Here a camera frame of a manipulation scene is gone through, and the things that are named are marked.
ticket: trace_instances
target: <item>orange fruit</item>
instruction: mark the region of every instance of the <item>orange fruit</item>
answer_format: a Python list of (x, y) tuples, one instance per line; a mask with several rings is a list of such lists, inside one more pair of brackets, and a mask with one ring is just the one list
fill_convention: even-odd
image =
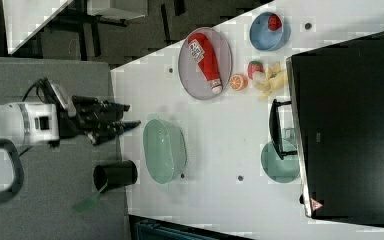
[(241, 74), (235, 74), (230, 78), (230, 86), (233, 90), (240, 91), (248, 86), (248, 79)]

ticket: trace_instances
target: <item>pink plate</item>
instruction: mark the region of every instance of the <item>pink plate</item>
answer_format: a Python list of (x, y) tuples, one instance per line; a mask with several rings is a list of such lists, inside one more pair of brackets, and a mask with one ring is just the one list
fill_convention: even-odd
[[(198, 28), (191, 32), (189, 36), (194, 33), (205, 34), (213, 45), (220, 72), (220, 80), (223, 83), (223, 90), (226, 89), (232, 72), (232, 54), (230, 52), (229, 44), (220, 33), (211, 28)], [(201, 69), (189, 53), (189, 36), (186, 38), (180, 49), (178, 63), (180, 81), (186, 92), (196, 99), (208, 100), (217, 97), (220, 94), (214, 94), (211, 91), (210, 84), (207, 82)]]

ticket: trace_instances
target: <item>white bottle cap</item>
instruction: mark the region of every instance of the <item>white bottle cap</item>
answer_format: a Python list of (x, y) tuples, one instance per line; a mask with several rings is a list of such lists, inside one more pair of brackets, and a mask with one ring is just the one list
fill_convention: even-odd
[(213, 87), (211, 90), (213, 91), (214, 94), (220, 94), (221, 90), (223, 90), (223, 87), (217, 86), (217, 87)]

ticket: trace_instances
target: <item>blue bowl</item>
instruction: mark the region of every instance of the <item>blue bowl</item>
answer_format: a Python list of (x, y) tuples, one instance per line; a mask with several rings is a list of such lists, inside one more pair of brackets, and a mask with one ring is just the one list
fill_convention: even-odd
[(276, 31), (269, 29), (269, 17), (275, 13), (265, 12), (260, 14), (252, 23), (249, 39), (252, 46), (260, 51), (275, 51), (283, 47), (290, 36), (290, 26), (280, 17), (282, 27)]

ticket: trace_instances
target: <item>teal bowl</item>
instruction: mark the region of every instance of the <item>teal bowl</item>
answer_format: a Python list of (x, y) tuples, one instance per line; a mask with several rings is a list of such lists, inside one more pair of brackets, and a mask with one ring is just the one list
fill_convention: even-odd
[(186, 148), (181, 128), (152, 115), (143, 132), (146, 167), (157, 183), (166, 184), (182, 173)]
[(265, 12), (260, 14), (252, 23), (249, 31), (249, 39), (252, 46), (260, 51), (275, 51), (283, 47), (290, 37), (290, 26), (285, 20), (282, 22), (282, 27), (276, 31), (272, 31), (268, 27), (268, 21), (272, 12)]
[[(290, 142), (282, 140), (284, 151), (296, 151)], [(261, 165), (267, 176), (278, 183), (289, 183), (299, 176), (298, 155), (289, 155), (280, 159), (274, 149), (273, 142), (264, 146), (261, 152)]]

